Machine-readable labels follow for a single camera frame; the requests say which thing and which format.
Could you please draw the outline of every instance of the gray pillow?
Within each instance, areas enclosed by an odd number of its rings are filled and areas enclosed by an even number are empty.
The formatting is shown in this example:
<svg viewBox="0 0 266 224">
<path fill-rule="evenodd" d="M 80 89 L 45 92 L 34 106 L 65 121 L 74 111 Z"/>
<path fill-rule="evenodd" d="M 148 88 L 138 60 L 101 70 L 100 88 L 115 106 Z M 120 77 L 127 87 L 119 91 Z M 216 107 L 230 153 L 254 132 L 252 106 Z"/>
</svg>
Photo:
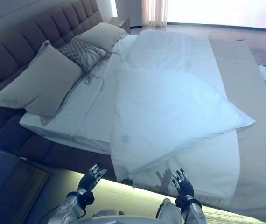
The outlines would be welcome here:
<svg viewBox="0 0 266 224">
<path fill-rule="evenodd" d="M 80 39 L 73 39 L 58 50 L 81 67 L 82 77 L 87 77 L 107 53 Z"/>
<path fill-rule="evenodd" d="M 97 48 L 110 51 L 118 40 L 127 35 L 127 32 L 122 28 L 101 22 L 90 30 L 75 36 L 74 39 L 83 40 Z"/>
<path fill-rule="evenodd" d="M 81 69 L 48 43 L 44 42 L 29 67 L 0 91 L 0 106 L 24 108 L 48 118 L 55 116 L 80 78 Z"/>
</svg>

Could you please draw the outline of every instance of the sheer curtain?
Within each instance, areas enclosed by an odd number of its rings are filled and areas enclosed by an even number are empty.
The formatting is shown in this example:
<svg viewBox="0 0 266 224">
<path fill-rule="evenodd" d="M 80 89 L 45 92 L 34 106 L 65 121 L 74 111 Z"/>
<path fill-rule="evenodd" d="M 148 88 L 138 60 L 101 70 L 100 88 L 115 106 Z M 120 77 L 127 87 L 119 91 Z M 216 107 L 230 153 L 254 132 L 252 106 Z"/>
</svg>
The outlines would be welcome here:
<svg viewBox="0 0 266 224">
<path fill-rule="evenodd" d="M 168 0 L 142 0 L 142 23 L 146 26 L 166 26 Z"/>
</svg>

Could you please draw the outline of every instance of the pillow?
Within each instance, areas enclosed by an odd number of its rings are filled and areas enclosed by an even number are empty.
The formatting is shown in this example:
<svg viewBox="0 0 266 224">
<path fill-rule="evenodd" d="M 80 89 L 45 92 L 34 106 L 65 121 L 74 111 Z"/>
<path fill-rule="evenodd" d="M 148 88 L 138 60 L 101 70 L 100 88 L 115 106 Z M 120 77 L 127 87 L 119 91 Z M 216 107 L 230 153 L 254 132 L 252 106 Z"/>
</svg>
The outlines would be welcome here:
<svg viewBox="0 0 266 224">
<path fill-rule="evenodd" d="M 44 42 L 29 67 L 0 91 L 0 106 L 53 117 L 80 75 L 78 65 Z"/>
<path fill-rule="evenodd" d="M 58 50 L 81 67 L 82 77 L 88 76 L 95 65 L 106 55 L 105 50 L 96 48 L 80 39 L 73 39 Z"/>
<path fill-rule="evenodd" d="M 74 37 L 83 40 L 97 48 L 110 51 L 113 45 L 128 34 L 122 28 L 101 22 L 90 30 Z"/>
<path fill-rule="evenodd" d="M 182 150 L 253 122 L 190 73 L 122 67 L 110 141 L 116 177 L 132 179 Z"/>
</svg>

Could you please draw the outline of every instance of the bed frame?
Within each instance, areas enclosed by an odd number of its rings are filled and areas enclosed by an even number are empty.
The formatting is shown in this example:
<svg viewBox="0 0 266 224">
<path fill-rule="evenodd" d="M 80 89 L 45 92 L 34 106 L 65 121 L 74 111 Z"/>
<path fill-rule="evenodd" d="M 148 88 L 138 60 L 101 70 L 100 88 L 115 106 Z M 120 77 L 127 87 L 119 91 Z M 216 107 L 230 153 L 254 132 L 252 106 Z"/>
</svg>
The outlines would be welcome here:
<svg viewBox="0 0 266 224">
<path fill-rule="evenodd" d="M 0 35 L 0 90 L 18 77 L 45 40 L 59 48 L 74 36 L 103 22 L 96 0 L 68 1 Z M 94 163 L 108 168 L 116 180 L 110 156 L 54 143 L 19 124 L 24 109 L 0 107 L 0 149 L 43 164 L 86 172 Z"/>
</svg>

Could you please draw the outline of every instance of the tufted headboard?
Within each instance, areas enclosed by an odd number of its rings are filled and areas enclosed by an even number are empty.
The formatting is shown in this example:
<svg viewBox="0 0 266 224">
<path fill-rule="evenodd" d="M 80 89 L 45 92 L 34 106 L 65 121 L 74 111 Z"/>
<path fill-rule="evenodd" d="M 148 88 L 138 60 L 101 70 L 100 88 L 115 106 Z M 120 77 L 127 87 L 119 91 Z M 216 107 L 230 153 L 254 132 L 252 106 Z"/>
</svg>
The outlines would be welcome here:
<svg viewBox="0 0 266 224">
<path fill-rule="evenodd" d="M 27 68 L 45 40 L 50 40 L 58 48 L 102 21 L 96 0 L 68 1 L 1 34 L 0 90 Z M 0 107 L 0 149 L 70 168 L 65 166 L 67 160 L 76 162 L 75 158 L 84 150 L 56 144 L 23 128 L 19 125 L 19 120 L 24 113 L 23 109 Z M 84 169 L 80 164 L 75 166 L 77 167 L 70 169 Z"/>
</svg>

